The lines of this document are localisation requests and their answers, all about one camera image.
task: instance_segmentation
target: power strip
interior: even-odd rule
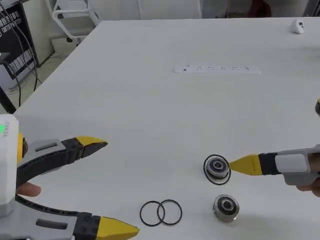
[[[211,64],[177,65],[173,71],[177,74],[261,74],[258,67],[253,66],[221,66]]]

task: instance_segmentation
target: black o-ring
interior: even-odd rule
[[[159,213],[159,208],[160,208],[160,207],[162,207],[162,209],[163,209],[163,217],[161,218],[160,215],[158,214],[158,218],[160,219],[160,221],[157,222],[157,223],[155,223],[155,224],[146,223],[146,222],[143,220],[143,218],[142,218],[142,209],[144,209],[144,207],[145,207],[146,205],[148,205],[148,204],[158,204],[158,208],[157,208],[157,211],[156,211],[157,214]],[[145,204],[143,204],[142,207],[140,208],[140,220],[141,220],[141,222],[142,222],[144,225],[146,225],[146,226],[148,226],[148,227],[155,227],[155,226],[158,226],[159,224],[161,224],[161,223],[163,222],[163,220],[165,219],[165,215],[166,215],[165,208],[164,208],[164,206],[163,206],[160,202],[158,202],[158,201],[148,201],[148,202],[146,202]]]
[[[163,206],[164,203],[174,203],[174,204],[176,204],[176,205],[179,207],[179,209],[180,209],[180,217],[179,217],[179,219],[178,219],[176,222],[172,222],[172,223],[170,223],[170,222],[165,222],[165,221],[164,221],[164,217],[161,219],[161,217],[160,217],[160,215],[159,215],[159,209],[160,209],[160,206],[164,207],[164,206]],[[160,202],[160,205],[158,206],[158,208],[157,208],[157,210],[156,210],[156,214],[158,215],[159,220],[161,220],[161,222],[162,222],[164,225],[174,226],[174,225],[177,225],[177,224],[181,221],[183,212],[182,212],[182,207],[181,207],[181,205],[180,205],[177,201],[172,200],[172,199],[167,199],[167,200],[164,200],[164,201]]]
[[[222,183],[217,183],[217,182],[215,182],[215,181],[212,181],[212,180],[208,177],[207,172],[206,172],[206,163],[207,163],[207,161],[208,161],[211,157],[214,157],[214,156],[220,157],[220,158],[224,159],[224,160],[226,161],[227,165],[228,165],[228,168],[229,168],[229,176],[228,176],[228,178],[227,178],[224,182],[222,182]],[[206,178],[207,178],[212,184],[217,185],[217,186],[225,185],[227,182],[229,182],[229,180],[230,180],[230,178],[231,178],[231,169],[230,169],[230,167],[229,167],[229,162],[228,162],[223,156],[217,155],[217,154],[212,154],[212,155],[208,156],[208,157],[204,160],[204,163],[203,163],[203,172],[204,172],[204,175],[206,176]]]

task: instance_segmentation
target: metal part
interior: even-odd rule
[[[210,155],[203,163],[203,171],[207,179],[215,185],[226,184],[231,176],[228,161],[220,155]]]
[[[213,212],[216,217],[224,223],[230,223],[236,220],[239,210],[239,203],[230,195],[222,194],[214,200]]]

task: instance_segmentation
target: small white object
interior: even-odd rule
[[[300,19],[296,19],[291,23],[290,31],[294,34],[303,34],[305,32],[304,23]]]
[[[177,65],[173,71],[179,74],[261,74],[259,68],[254,66],[225,66],[209,63]]]
[[[280,173],[306,173],[309,163],[303,154],[286,154],[275,156],[276,169]]]

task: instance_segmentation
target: black cable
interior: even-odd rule
[[[21,86],[20,86],[20,83],[18,81],[18,77],[17,77],[15,71],[13,70],[13,68],[10,66],[9,63],[7,63],[6,61],[3,61],[3,64],[9,68],[9,70],[12,72],[12,74],[13,74],[13,76],[15,78],[16,84],[18,84],[18,88],[19,88],[19,108],[20,108],[21,107]]]
[[[0,7],[3,9],[3,11],[5,12],[5,14],[7,15],[7,17],[10,19],[9,23],[13,23],[14,26],[19,30],[19,32],[22,34],[22,36],[24,37],[24,39],[26,40],[26,43],[31,51],[31,55],[32,55],[32,60],[33,60],[33,64],[34,64],[34,72],[30,69],[30,67],[28,66],[27,62],[26,62],[26,57],[25,57],[25,51],[24,51],[24,48],[22,46],[22,43],[21,43],[21,40],[20,40],[20,37],[19,35],[17,34],[17,32],[15,31],[14,27],[12,28],[12,31],[13,33],[16,35],[18,41],[19,41],[19,45],[20,45],[20,48],[21,48],[21,51],[22,51],[22,56],[23,56],[23,61],[24,61],[24,65],[26,65],[26,67],[29,69],[29,71],[35,76],[35,82],[34,82],[34,88],[33,88],[33,91],[35,91],[37,89],[37,83],[38,81],[42,84],[42,82],[39,80],[38,78],[38,71],[37,71],[37,63],[36,63],[36,58],[35,58],[35,55],[34,55],[34,51],[29,43],[29,40],[28,38],[26,37],[26,35],[24,34],[24,32],[18,27],[18,25],[16,24],[16,22],[13,20],[13,18],[9,15],[9,13],[7,12],[7,10],[5,9],[4,5],[1,3],[0,1]],[[0,14],[5,18],[6,16],[2,13],[2,11],[0,11]]]

